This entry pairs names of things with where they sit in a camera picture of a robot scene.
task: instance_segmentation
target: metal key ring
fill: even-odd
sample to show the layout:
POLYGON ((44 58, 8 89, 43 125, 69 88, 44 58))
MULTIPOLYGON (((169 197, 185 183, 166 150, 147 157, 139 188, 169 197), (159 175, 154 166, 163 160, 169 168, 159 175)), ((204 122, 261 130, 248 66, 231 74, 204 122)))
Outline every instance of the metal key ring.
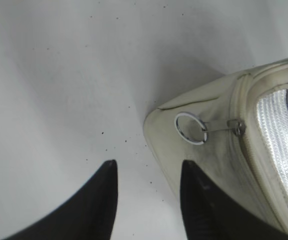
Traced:
POLYGON ((175 125, 175 129, 176 129, 177 133, 181 136, 181 138, 190 144, 203 145, 208 140, 209 134, 206 132, 208 130, 206 125, 204 124, 204 122, 199 117, 195 116, 194 114, 192 114, 190 112, 178 113, 174 119, 174 125, 175 125), (204 132, 204 139, 202 141, 195 141, 195 140, 191 140, 188 137, 186 137, 179 126, 179 118, 180 117, 189 117, 189 118, 193 119, 194 121, 196 121, 199 124, 202 132, 204 132))

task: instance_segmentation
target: zipper pull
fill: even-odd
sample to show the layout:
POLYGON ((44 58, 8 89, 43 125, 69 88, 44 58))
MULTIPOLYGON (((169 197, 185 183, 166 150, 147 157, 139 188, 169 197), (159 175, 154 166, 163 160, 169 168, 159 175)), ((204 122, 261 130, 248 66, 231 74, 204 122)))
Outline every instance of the zipper pull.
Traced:
POLYGON ((230 119, 230 120, 215 120, 215 121, 210 121, 210 122, 203 122, 198 116, 194 115, 193 113, 190 112, 180 112, 175 116, 174 119, 174 125, 177 133, 188 143, 193 144, 193 145, 202 145, 206 143, 206 141, 209 138, 209 133, 211 132, 217 132, 217 131, 232 131, 235 136, 241 137, 245 133, 245 123, 244 121, 240 119, 230 119), (180 117, 189 117, 196 121, 200 128, 201 131, 204 133, 203 140, 197 141, 197 140, 192 140, 189 139, 183 131, 181 130, 179 126, 179 118, 180 117))
POLYGON ((217 131, 232 130, 232 132, 240 137, 245 133, 245 124, 242 120, 232 119, 232 120, 215 120, 204 123, 206 130, 204 132, 211 133, 217 131))

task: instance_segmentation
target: white floor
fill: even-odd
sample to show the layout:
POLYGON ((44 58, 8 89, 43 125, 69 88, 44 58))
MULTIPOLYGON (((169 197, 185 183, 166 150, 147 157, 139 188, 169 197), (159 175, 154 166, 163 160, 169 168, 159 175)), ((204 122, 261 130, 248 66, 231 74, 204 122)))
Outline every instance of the white floor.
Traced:
POLYGON ((112 239, 186 239, 145 116, 285 57, 288 0, 0 0, 0 239, 108 159, 119 167, 112 239))

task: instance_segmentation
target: white bag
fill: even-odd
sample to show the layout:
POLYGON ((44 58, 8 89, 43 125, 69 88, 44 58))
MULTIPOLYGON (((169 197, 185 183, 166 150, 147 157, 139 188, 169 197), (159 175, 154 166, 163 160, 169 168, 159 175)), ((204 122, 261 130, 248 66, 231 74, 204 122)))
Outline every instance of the white bag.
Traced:
POLYGON ((242 207, 288 234, 288 59, 180 95, 147 117, 144 135, 177 196, 182 162, 193 160, 242 207))

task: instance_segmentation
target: silver mesh fabric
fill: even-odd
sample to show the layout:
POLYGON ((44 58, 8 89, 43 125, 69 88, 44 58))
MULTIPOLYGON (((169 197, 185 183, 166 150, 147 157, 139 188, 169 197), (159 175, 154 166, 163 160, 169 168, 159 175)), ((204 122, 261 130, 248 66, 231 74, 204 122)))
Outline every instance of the silver mesh fabric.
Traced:
POLYGON ((288 90, 260 99, 256 110, 261 134, 288 196, 288 90))

